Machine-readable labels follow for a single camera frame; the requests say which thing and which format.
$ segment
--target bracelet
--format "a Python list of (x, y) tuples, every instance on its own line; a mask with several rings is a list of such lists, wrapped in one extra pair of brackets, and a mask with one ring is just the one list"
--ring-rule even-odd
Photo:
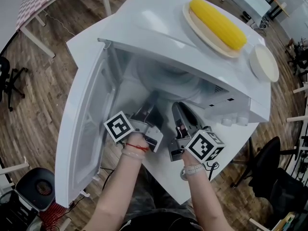
[(196, 173), (198, 173), (199, 171), (205, 169), (204, 166), (202, 164), (198, 164), (198, 165), (192, 165), (192, 166), (188, 166), (188, 167), (184, 167), (180, 173), (181, 179), (182, 180), (187, 180), (187, 175), (194, 175)]
[(141, 146), (139, 146), (139, 145), (132, 145), (132, 144), (129, 144), (129, 143), (126, 143), (126, 145), (135, 147), (135, 148), (140, 149), (140, 150), (142, 150), (142, 151), (144, 151), (144, 152), (146, 152), (146, 151), (149, 149), (149, 147), (141, 147)]
[(136, 159), (139, 159), (139, 160), (143, 160), (145, 158), (145, 156), (141, 156), (137, 153), (134, 153), (134, 152), (130, 152), (129, 150), (126, 150), (126, 149), (122, 149), (122, 154), (126, 155), (126, 156), (129, 156), (129, 157), (132, 157), (132, 158), (136, 158)]

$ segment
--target wooden floor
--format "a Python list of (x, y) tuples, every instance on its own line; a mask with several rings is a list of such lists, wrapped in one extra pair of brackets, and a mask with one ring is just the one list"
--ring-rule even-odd
[[(125, 0), (110, 0), (112, 12)], [(209, 0), (239, 17), (241, 9), (232, 1)], [(74, 34), (78, 34), (90, 25), (105, 18), (101, 0), (57, 0), (46, 10), (51, 16), (62, 21)], [(67, 96), (77, 67), (71, 58), (65, 42), (73, 37), (63, 27), (50, 17), (41, 13), (46, 22), (41, 27), (37, 21), (28, 28), (42, 39), (55, 53), (55, 58), (49, 58), (22, 33), (8, 47), (4, 56), (9, 59), (12, 67), (27, 67), (30, 71), (23, 74), (19, 87), (26, 94), (25, 99), (13, 96), (14, 111), (7, 109), (7, 97), (0, 104), (0, 156), (5, 166), (13, 166), (23, 161), (26, 156), (31, 167), (46, 167), (54, 171), (56, 145), (61, 124), (61, 118)], [(292, 75), (284, 53), (284, 44), (288, 41), (279, 25), (271, 23), (266, 30), (267, 46), (273, 52), (280, 70), (280, 79), (272, 84), (271, 116), (268, 123), (260, 124), (253, 134), (254, 147), (262, 147), (274, 136), (279, 136), (282, 149), (290, 149), (295, 144), (300, 122), (286, 123), (286, 118), (302, 115), (304, 112), (304, 96), (302, 93), (292, 94), (292, 90), (300, 86), (299, 79)], [(246, 159), (247, 149), (244, 147), (237, 158)], [(118, 152), (108, 150), (103, 164), (115, 167)], [(287, 156), (281, 157), (284, 166)], [(255, 198), (248, 180), (237, 189), (231, 189), (230, 184), (244, 170), (241, 166), (229, 164), (219, 176), (213, 180), (213, 187), (222, 204), (224, 213), (236, 231), (253, 230), (248, 219), (265, 223), (271, 213), (267, 200)], [(17, 182), (27, 170), (11, 174)], [(100, 174), (100, 182), (91, 183), (87, 191), (91, 198), (82, 200), (68, 216), (72, 223), (68, 230), (80, 230), (89, 220), (98, 196), (101, 192), (106, 172)]]

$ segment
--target white bowl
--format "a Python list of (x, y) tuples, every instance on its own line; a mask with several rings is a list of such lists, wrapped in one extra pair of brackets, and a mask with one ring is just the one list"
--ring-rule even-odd
[(276, 82), (279, 70), (276, 60), (270, 50), (262, 45), (256, 45), (249, 55), (249, 63), (256, 77), (261, 81)]

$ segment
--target red string bracelet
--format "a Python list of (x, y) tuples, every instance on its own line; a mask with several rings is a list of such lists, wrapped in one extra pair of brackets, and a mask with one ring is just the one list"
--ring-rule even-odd
[(137, 148), (137, 149), (139, 149), (139, 150), (142, 150), (142, 151), (144, 151), (144, 152), (146, 152), (146, 151), (149, 149), (149, 147), (141, 147), (141, 146), (139, 146), (139, 145), (132, 145), (132, 144), (129, 144), (129, 143), (126, 143), (126, 145), (135, 147), (135, 148)]

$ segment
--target person's left arm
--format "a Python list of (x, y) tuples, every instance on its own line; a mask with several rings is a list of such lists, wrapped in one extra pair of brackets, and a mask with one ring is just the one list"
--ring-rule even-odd
[[(143, 135), (133, 133), (128, 143), (148, 147)], [(126, 145), (125, 150), (143, 157), (145, 152)], [(122, 154), (106, 188), (101, 194), (93, 216), (84, 231), (116, 231), (123, 222), (130, 203), (142, 160)]]

